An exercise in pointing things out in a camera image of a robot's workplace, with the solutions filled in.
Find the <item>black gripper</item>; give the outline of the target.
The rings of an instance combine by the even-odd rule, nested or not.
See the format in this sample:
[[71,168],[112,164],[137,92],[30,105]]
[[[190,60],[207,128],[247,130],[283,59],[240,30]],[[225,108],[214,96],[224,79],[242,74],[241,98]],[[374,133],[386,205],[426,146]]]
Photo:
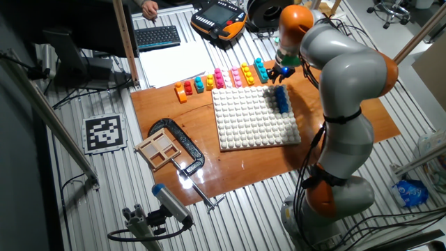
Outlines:
[[292,76],[295,73],[295,68],[290,66],[281,67],[275,65],[273,68],[267,69],[268,78],[275,83],[277,77],[279,78],[279,83],[282,83],[287,77]]

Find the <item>person's bare hand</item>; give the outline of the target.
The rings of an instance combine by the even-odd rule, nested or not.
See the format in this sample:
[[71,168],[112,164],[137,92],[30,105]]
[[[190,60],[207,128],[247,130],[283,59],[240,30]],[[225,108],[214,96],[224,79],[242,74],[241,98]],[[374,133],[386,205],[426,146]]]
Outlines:
[[157,18],[158,4],[155,1],[147,0],[141,5],[143,16],[147,20],[155,21]]

